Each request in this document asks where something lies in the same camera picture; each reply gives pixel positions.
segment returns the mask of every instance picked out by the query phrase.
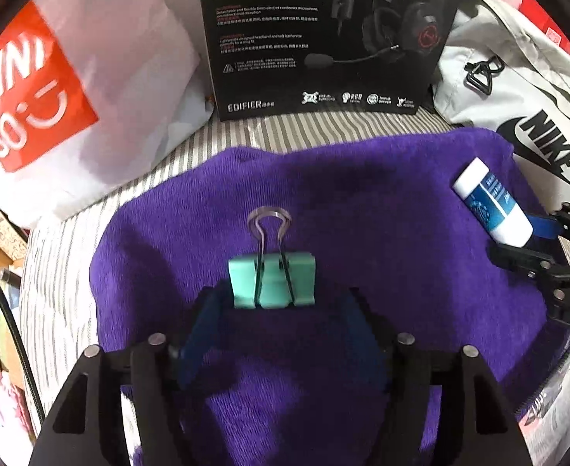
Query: black box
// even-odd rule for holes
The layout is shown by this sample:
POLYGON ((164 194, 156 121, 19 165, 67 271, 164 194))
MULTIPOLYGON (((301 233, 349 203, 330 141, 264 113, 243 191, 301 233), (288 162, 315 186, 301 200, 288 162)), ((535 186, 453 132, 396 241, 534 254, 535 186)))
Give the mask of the black box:
POLYGON ((220 119, 415 113, 459 1, 201 0, 220 119))

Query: purple towel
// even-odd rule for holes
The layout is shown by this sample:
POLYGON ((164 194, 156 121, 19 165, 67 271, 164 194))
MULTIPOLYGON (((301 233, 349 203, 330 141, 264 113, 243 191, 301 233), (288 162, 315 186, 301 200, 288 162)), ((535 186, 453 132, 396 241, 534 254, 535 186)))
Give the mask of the purple towel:
MULTIPOLYGON (((420 347, 476 345, 517 405, 564 333, 546 324, 532 282, 488 261, 488 235, 450 187, 479 156, 524 210, 541 211, 511 153, 479 129, 288 155, 224 151, 114 215, 90 268, 99 341, 115 350, 188 328, 197 292, 228 276, 228 259, 256 250, 248 213, 276 205, 293 217, 287 250, 317 259, 317 305, 225 313, 180 409, 199 464, 363 464, 386 398, 352 376, 334 306, 349 286, 420 347)), ((423 446, 438 412, 435 392, 423 446)))

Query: headset image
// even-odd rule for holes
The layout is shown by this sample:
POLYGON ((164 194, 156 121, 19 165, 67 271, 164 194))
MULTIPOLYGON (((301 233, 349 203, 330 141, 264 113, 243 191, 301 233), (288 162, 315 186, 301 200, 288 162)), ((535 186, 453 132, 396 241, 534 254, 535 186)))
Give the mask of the headset image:
MULTIPOLYGON (((372 0, 371 13, 362 21, 362 43, 369 53, 357 59, 334 59, 327 54, 308 54, 307 68, 361 63, 379 57, 393 63, 406 52, 426 56, 441 41, 445 0, 372 0)), ((337 19, 337 35, 351 19, 354 0, 333 0, 331 17, 337 19)))

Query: orange logo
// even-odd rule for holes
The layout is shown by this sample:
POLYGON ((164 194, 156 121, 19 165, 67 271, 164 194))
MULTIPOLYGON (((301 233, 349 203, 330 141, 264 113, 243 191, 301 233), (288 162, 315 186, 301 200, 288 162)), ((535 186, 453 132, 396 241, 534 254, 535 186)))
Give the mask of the orange logo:
POLYGON ((76 72, 29 2, 0 36, 0 163, 29 165, 99 120, 76 72))

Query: blue label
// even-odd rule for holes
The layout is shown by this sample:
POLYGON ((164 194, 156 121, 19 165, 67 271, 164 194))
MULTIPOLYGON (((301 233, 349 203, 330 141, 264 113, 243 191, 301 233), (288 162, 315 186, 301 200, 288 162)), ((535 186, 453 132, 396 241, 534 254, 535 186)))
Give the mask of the blue label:
POLYGON ((492 231, 509 215, 516 202, 493 173, 488 173, 465 200, 467 207, 492 231))

